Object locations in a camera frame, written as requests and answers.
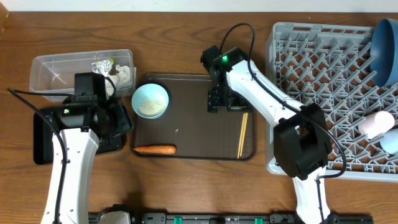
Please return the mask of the small light blue cup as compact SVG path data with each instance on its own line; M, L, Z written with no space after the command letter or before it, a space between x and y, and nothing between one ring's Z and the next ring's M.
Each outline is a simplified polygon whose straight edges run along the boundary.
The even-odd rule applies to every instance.
M384 151L389 154L397 154L398 129L389 130L384 134L384 138L380 141L380 145Z

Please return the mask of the pink plastic cup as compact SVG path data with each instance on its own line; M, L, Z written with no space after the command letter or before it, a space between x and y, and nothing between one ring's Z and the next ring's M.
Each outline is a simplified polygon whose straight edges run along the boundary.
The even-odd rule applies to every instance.
M361 134L365 134L368 139L372 139L386 133L394 124L395 119L390 112L378 111L366 116L358 125L358 129Z

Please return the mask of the large blue plate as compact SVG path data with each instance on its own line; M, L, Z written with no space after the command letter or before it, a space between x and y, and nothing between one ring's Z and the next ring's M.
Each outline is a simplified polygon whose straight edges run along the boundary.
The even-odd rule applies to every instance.
M371 39L371 70L376 71L373 82L378 87L397 83L397 20L383 19Z

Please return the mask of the yellow green snack wrapper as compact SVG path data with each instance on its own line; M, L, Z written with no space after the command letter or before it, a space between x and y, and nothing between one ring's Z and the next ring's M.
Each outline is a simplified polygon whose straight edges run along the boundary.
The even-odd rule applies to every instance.
M91 64L92 70L95 73L102 74L104 76L114 75L116 73L116 65L113 58L107 58Z

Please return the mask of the white napkin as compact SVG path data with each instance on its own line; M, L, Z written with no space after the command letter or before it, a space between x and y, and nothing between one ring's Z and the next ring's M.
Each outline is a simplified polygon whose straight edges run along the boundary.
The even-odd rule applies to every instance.
M131 69L129 66L116 65L115 71L112 74L108 74L107 77L114 83L116 90L122 90L127 88L131 82Z

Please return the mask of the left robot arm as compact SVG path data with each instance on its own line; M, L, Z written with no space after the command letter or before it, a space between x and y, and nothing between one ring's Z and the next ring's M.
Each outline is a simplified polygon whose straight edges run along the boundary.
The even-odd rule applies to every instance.
M133 129L118 100L73 96L45 117L52 130L52 175L42 223L88 223L93 161L102 146L119 148Z

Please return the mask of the orange carrot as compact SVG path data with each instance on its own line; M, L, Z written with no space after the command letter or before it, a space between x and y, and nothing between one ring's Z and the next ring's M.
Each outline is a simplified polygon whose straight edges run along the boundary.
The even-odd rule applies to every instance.
M172 145L141 146L134 148L140 154L161 154L172 155L177 152L177 148Z

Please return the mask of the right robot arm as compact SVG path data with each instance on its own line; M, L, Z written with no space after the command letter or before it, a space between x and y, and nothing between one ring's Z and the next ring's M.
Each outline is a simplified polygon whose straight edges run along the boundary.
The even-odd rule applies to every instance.
M203 51L200 62L214 84L208 112L260 112L271 127L276 164L293 179L298 217L304 223L324 223L331 212L321 176L332 145L322 109L286 95L237 47L223 53L214 45Z

